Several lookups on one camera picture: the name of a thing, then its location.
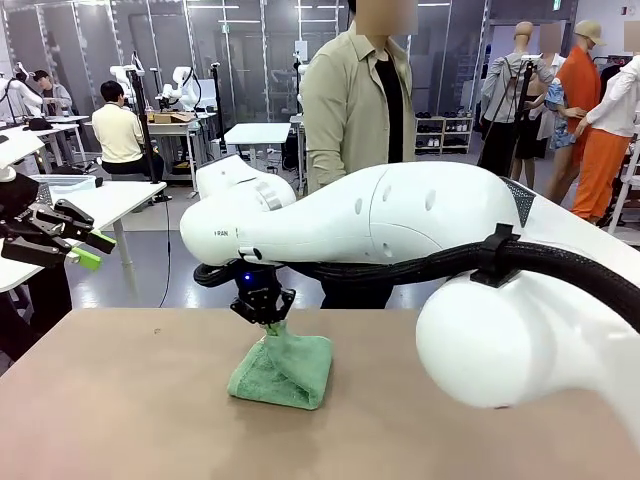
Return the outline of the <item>mannequin in grey shirt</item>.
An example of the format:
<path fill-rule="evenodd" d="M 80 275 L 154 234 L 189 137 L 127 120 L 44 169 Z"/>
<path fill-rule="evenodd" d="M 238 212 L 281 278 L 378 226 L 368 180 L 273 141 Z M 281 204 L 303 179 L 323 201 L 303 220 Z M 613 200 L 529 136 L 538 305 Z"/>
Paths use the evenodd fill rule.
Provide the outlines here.
<path fill-rule="evenodd" d="M 549 86 L 554 78 L 541 58 L 523 60 L 533 31 L 534 25 L 529 21 L 516 25 L 513 51 L 494 60 L 481 90 L 484 145 L 478 166 L 499 177 L 510 173 L 519 104 L 524 102 L 528 89 L 527 65 L 531 64 L 530 71 L 537 74 L 544 86 Z"/>

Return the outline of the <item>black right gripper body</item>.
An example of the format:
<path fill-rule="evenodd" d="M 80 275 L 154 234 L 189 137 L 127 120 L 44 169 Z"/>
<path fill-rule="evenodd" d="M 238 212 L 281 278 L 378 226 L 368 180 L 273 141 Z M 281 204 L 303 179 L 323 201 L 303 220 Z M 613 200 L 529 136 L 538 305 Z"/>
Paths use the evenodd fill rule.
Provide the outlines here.
<path fill-rule="evenodd" d="M 235 277 L 237 297 L 245 301 L 260 301 L 267 313 L 267 293 L 270 288 L 281 287 L 275 272 L 241 272 Z"/>

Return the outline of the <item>seated person in grey jacket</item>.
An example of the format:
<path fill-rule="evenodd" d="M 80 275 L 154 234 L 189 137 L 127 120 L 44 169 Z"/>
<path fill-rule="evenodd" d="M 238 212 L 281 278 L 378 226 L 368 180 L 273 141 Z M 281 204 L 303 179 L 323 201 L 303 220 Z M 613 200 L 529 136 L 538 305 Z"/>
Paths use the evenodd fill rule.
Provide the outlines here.
<path fill-rule="evenodd" d="M 45 112 L 48 116 L 67 116 L 73 111 L 73 101 L 64 86 L 55 83 L 48 72 L 36 70 L 33 80 L 41 89 Z"/>

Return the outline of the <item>black tripod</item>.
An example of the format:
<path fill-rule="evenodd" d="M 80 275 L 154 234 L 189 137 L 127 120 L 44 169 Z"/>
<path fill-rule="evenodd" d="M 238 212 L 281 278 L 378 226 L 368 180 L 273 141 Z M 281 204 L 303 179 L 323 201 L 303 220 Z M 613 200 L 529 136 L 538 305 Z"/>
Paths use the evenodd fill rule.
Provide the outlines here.
<path fill-rule="evenodd" d="M 497 58 L 481 89 L 480 125 L 483 146 L 478 166 L 506 177 L 511 170 L 518 124 L 539 56 L 512 52 Z"/>

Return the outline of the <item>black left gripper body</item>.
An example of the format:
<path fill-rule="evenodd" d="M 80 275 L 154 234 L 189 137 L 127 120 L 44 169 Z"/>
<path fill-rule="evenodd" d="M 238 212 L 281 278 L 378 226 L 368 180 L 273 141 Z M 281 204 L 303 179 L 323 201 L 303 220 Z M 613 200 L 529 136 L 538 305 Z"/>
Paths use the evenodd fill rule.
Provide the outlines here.
<path fill-rule="evenodd" d="M 0 182 L 0 238 L 24 237 L 30 240 L 49 240 L 50 227 L 34 226 L 31 219 L 36 210 L 49 211 L 50 199 L 39 199 L 41 184 L 25 175 L 17 174 L 14 180 Z"/>

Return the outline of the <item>clear plastic bin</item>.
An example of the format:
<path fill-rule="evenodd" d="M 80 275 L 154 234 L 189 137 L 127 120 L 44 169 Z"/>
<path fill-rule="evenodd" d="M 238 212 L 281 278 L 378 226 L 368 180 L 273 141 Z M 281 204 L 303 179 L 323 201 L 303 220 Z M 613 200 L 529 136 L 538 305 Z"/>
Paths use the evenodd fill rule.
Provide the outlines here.
<path fill-rule="evenodd" d="M 94 175 L 62 174 L 31 175 L 30 178 L 47 186 L 49 191 L 55 195 L 66 195 L 95 189 L 97 180 Z"/>

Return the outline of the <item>white standing desk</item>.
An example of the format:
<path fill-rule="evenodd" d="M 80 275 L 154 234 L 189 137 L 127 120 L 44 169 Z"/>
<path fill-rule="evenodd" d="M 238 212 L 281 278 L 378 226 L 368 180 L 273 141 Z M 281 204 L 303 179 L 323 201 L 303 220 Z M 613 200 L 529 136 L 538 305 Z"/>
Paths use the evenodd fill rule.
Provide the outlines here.
<path fill-rule="evenodd" d="M 249 166 L 258 171 L 256 147 L 284 144 L 290 128 L 290 123 L 237 123 L 224 134 L 226 150 L 248 146 Z"/>

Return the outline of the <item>green terry towel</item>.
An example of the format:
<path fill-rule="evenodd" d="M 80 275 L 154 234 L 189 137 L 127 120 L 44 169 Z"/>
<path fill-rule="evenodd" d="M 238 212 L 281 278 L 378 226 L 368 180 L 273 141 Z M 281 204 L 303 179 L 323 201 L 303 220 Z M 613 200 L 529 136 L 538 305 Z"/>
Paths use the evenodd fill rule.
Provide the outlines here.
<path fill-rule="evenodd" d="M 323 402 L 333 357 L 326 337 L 296 335 L 286 322 L 268 325 L 264 336 L 232 373 L 230 396 L 313 411 Z"/>

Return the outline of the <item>mannequin in orange trousers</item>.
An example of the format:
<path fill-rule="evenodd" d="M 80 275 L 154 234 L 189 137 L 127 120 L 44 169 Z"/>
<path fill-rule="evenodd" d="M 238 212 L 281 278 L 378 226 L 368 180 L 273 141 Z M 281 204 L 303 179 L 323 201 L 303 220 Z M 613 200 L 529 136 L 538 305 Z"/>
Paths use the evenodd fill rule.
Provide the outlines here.
<path fill-rule="evenodd" d="M 640 51 L 607 82 L 601 102 L 580 121 L 576 134 L 588 133 L 571 212 L 597 223 L 612 195 L 625 152 L 635 131 L 640 104 Z"/>

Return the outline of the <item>black pole stand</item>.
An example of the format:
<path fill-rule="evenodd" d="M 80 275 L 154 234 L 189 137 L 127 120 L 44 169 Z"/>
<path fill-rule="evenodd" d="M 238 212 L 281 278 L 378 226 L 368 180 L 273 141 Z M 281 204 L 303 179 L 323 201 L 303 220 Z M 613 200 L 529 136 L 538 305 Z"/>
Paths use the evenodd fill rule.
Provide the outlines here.
<path fill-rule="evenodd" d="M 219 62 L 211 63 L 209 67 L 209 73 L 211 75 L 211 78 L 214 81 L 216 118 L 217 118 L 217 136 L 219 139 L 220 149 L 222 151 L 226 151 L 227 148 L 226 148 L 226 141 L 225 141 L 224 115 L 223 115 L 223 109 L 221 105 L 220 82 L 219 82 L 219 74 L 218 74 L 219 67 L 220 67 Z"/>
<path fill-rule="evenodd" d="M 154 168 L 153 146 L 148 128 L 148 117 L 146 112 L 146 100 L 143 87 L 143 76 L 145 74 L 142 63 L 136 51 L 131 54 L 131 62 L 124 66 L 125 73 L 131 84 L 134 95 L 135 111 L 138 117 L 143 135 L 143 154 L 149 167 L 151 182 L 157 184 L 161 176 L 156 174 Z"/>

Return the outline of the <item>person in beige shirt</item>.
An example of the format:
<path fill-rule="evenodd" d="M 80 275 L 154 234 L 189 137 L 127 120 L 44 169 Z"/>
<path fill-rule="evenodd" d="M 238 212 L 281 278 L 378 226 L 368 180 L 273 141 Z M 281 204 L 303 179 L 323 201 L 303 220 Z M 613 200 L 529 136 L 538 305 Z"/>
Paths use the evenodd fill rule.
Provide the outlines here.
<path fill-rule="evenodd" d="M 352 207 L 389 167 L 416 159 L 408 55 L 394 36 L 409 32 L 415 0 L 347 0 L 349 28 L 325 43 L 303 76 L 308 194 L 335 212 Z"/>

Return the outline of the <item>seated person in yellow shirt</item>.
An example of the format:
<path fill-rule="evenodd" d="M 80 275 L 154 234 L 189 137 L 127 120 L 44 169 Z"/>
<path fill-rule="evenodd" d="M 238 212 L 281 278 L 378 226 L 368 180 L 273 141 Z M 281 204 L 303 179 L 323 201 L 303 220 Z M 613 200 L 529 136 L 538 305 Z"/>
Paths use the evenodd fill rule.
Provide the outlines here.
<path fill-rule="evenodd" d="M 142 125 L 124 107 L 122 86 L 108 80 L 101 84 L 100 93 L 104 105 L 93 112 L 91 125 L 101 147 L 102 168 L 110 175 L 140 174 L 161 181 L 164 161 L 155 153 L 148 161 Z"/>

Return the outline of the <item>white work table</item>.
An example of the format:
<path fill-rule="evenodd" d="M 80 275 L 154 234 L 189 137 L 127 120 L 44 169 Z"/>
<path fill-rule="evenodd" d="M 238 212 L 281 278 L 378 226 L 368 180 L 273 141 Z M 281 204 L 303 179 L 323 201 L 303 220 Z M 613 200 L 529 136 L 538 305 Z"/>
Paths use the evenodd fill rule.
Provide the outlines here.
<path fill-rule="evenodd" d="M 531 239 L 558 242 L 575 247 L 608 248 L 613 238 L 640 250 L 640 230 L 621 227 L 609 234 L 606 229 L 580 219 L 565 208 L 554 204 L 542 195 L 517 183 L 527 194 L 533 196 L 532 207 L 524 226 Z"/>
<path fill-rule="evenodd" d="M 103 231 L 105 227 L 113 226 L 127 286 L 135 298 L 138 297 L 138 288 L 122 218 L 165 188 L 165 182 L 106 181 L 100 188 L 52 195 L 53 200 L 67 199 L 88 213 L 94 219 L 95 228 Z M 14 289 L 41 270 L 35 265 L 0 257 L 0 292 Z"/>

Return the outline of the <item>figure in blue floral dress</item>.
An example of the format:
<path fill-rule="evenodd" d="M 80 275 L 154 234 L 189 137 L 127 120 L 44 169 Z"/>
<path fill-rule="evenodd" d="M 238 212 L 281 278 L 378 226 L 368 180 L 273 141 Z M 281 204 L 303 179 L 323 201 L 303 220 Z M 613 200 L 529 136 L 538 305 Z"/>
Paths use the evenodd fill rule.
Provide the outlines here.
<path fill-rule="evenodd" d="M 556 76 L 565 62 L 560 55 L 564 26 L 561 22 L 546 23 L 540 26 L 539 50 L 547 68 Z M 559 113 L 549 110 L 545 104 L 542 124 L 538 136 L 548 139 L 549 146 L 554 151 L 554 167 L 546 197 L 560 204 L 566 196 L 577 170 L 572 165 L 572 148 L 567 132 L 567 121 Z"/>

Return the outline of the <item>white robot desk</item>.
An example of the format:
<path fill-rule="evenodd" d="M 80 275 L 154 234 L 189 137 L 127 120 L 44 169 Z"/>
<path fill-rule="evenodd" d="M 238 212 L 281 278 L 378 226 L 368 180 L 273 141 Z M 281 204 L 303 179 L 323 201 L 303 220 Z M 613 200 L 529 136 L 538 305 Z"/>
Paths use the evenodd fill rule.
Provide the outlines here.
<path fill-rule="evenodd" d="M 152 144 L 165 162 L 164 178 L 169 183 L 189 184 L 189 199 L 199 194 L 197 170 L 213 160 L 211 142 L 216 139 L 216 117 L 216 113 L 197 113 L 187 122 L 149 125 Z"/>

